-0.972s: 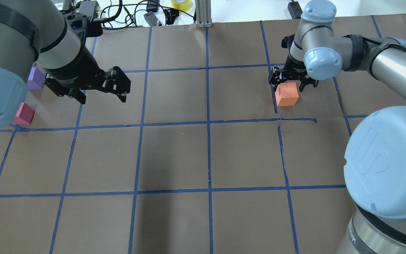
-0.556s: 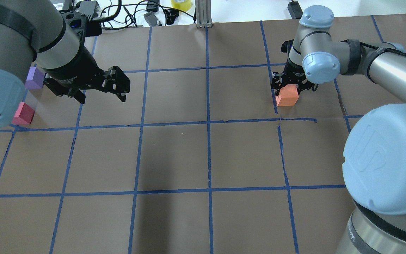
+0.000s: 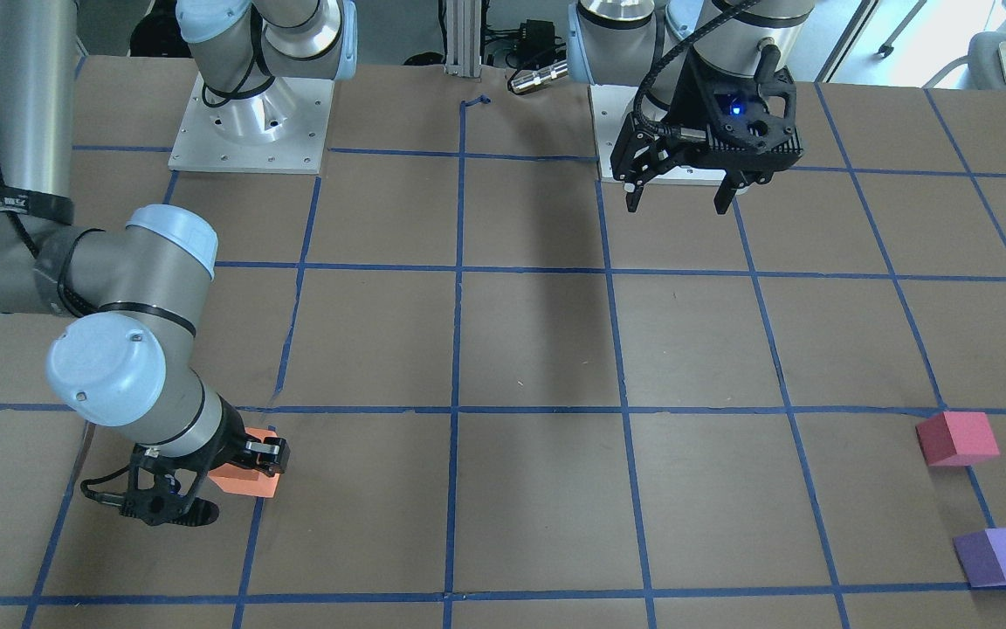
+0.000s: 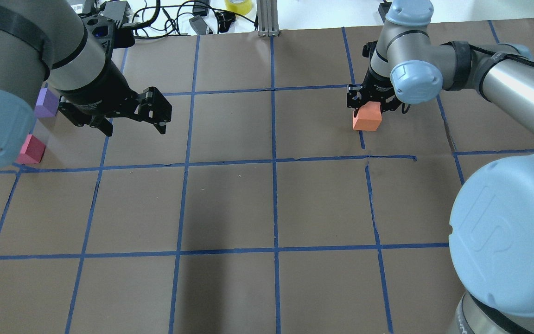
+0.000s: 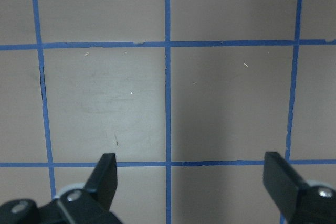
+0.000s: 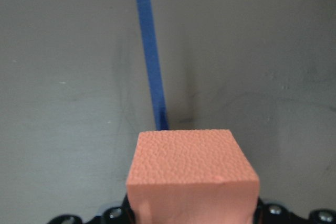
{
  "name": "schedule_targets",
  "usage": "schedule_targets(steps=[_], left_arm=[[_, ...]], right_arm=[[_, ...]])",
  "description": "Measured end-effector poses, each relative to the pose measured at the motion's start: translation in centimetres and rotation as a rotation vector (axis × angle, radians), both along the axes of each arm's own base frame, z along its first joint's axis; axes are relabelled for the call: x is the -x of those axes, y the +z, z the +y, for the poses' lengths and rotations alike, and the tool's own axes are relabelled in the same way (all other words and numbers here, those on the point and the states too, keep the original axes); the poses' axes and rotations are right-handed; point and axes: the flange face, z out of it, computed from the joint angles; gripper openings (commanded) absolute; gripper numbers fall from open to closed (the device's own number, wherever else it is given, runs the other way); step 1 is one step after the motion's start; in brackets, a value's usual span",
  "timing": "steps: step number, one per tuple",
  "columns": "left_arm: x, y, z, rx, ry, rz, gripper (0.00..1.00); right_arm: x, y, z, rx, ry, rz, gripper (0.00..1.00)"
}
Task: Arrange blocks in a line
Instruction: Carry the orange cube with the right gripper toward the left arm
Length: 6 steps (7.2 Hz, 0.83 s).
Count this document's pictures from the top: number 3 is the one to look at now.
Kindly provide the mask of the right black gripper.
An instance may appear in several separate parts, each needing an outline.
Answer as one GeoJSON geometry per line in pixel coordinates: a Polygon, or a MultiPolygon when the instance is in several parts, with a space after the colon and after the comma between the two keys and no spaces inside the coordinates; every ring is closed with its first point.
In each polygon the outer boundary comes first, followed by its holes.
{"type": "Polygon", "coordinates": [[[221,403],[221,423],[216,433],[194,453],[167,457],[145,454],[142,446],[132,451],[127,491],[123,494],[124,517],[157,526],[185,527],[211,525],[219,517],[215,502],[199,498],[208,474],[236,459],[241,450],[241,466],[263,475],[285,473],[290,461],[287,439],[248,439],[238,411],[221,403]]]}

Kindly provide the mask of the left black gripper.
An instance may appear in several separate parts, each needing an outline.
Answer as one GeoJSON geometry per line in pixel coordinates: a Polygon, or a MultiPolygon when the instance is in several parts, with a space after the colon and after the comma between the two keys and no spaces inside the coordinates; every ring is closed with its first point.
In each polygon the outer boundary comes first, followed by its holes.
{"type": "Polygon", "coordinates": [[[663,123],[626,118],[610,157],[612,178],[623,185],[628,212],[636,212],[645,185],[674,167],[721,169],[713,197],[726,215],[734,197],[800,159],[797,87],[788,67],[740,77],[707,63],[685,63],[663,123]],[[698,132],[693,141],[671,127],[698,132]]]}

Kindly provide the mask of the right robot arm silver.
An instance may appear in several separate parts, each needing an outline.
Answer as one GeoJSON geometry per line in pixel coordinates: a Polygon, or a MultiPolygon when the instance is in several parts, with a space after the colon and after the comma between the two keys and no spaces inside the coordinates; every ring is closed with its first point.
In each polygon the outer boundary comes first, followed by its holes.
{"type": "Polygon", "coordinates": [[[172,204],[135,210],[122,231],[73,223],[75,1],[0,1],[0,315],[71,323],[45,377],[92,425],[133,443],[124,491],[79,488],[145,524],[198,527],[218,517],[199,496],[272,496],[290,446],[249,430],[190,367],[215,274],[218,238],[172,204]]]}

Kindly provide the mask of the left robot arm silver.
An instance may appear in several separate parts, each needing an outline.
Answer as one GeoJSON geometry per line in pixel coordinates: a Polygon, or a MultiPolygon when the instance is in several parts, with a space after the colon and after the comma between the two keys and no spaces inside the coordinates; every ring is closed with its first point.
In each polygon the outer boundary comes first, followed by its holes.
{"type": "Polygon", "coordinates": [[[576,1],[566,60],[575,82],[632,89],[610,173],[637,211],[646,184],[679,167],[723,172],[713,206],[793,168],[805,148],[786,61],[811,1],[576,1]]]}

